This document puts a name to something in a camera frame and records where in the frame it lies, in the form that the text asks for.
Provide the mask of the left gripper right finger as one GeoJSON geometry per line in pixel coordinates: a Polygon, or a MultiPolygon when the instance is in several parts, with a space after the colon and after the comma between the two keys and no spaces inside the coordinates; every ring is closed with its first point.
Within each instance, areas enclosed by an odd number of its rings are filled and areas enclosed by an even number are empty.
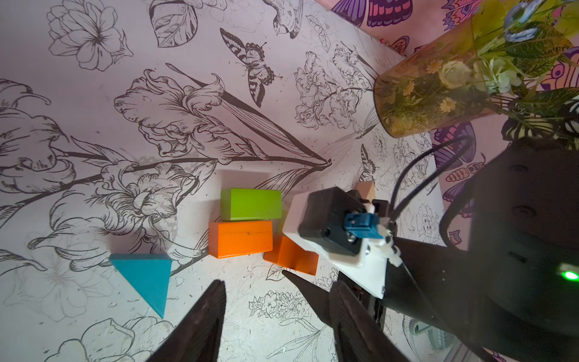
{"type": "Polygon", "coordinates": [[[329,301],[330,325],[339,361],[407,360],[344,282],[333,284],[329,301]]]}

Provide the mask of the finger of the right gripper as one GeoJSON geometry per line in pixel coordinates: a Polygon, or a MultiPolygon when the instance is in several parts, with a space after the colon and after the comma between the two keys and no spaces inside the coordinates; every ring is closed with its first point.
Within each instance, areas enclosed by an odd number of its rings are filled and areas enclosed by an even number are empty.
{"type": "Polygon", "coordinates": [[[290,271],[282,274],[298,288],[320,321],[330,326],[330,293],[290,271]]]}

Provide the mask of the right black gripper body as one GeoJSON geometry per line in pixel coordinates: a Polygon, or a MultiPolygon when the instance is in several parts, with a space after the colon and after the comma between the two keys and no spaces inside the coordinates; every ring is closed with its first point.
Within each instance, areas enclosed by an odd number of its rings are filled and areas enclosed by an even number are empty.
{"type": "Polygon", "coordinates": [[[339,265],[339,280],[345,282],[383,328],[387,324],[384,306],[389,271],[398,267],[398,246],[394,243],[397,224],[389,216],[388,202],[366,202],[362,213],[352,211],[345,220],[348,240],[360,246],[355,256],[343,257],[339,265]]]}

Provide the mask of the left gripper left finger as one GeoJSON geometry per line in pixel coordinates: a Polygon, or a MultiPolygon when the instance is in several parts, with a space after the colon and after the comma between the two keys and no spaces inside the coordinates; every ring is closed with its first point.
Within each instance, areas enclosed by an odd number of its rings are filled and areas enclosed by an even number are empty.
{"type": "Polygon", "coordinates": [[[226,285],[216,279],[148,362],[217,361],[225,313],[226,285]]]}

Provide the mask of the orange wooden block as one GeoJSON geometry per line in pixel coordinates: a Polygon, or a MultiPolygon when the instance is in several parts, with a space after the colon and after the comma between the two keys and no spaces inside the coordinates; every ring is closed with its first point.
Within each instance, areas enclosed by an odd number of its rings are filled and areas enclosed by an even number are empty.
{"type": "Polygon", "coordinates": [[[209,255],[217,259],[265,253],[273,250],[273,223],[270,220],[211,223],[209,255]]]}
{"type": "Polygon", "coordinates": [[[273,250],[265,252],[263,259],[307,275],[315,276],[318,270],[319,256],[315,252],[302,249],[285,235],[274,235],[273,250]]]}

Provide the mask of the teal triangle block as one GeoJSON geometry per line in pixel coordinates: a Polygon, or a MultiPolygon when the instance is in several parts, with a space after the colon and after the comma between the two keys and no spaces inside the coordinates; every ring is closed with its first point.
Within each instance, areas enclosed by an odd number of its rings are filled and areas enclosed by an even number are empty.
{"type": "Polygon", "coordinates": [[[109,261],[153,311],[163,318],[172,259],[167,254],[132,253],[112,254],[109,261]]]}

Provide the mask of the natural wood triangle block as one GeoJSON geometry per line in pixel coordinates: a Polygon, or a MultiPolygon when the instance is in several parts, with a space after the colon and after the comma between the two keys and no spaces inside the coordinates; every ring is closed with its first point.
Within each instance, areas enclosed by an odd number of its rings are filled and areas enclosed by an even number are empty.
{"type": "Polygon", "coordinates": [[[363,181],[359,182],[355,188],[360,193],[360,198],[372,202],[376,198],[375,182],[363,181]]]}

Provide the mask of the green wooden block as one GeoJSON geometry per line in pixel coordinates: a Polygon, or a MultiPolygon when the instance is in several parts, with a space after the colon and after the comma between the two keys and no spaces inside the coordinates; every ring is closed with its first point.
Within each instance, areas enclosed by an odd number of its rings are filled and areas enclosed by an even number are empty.
{"type": "Polygon", "coordinates": [[[276,220],[282,217],[282,194],[277,190],[224,189],[220,217],[224,221],[276,220]]]}

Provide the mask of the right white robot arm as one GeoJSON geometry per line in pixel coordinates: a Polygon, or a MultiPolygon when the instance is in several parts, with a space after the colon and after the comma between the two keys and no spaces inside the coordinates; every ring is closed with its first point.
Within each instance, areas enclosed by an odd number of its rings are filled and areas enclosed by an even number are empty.
{"type": "Polygon", "coordinates": [[[338,187],[297,195],[283,233],[343,274],[325,291],[286,271],[333,329],[340,361],[402,361],[354,292],[452,335],[480,360],[578,359],[578,153],[511,143],[440,220],[442,245],[401,238],[408,198],[367,202],[338,187]]]}

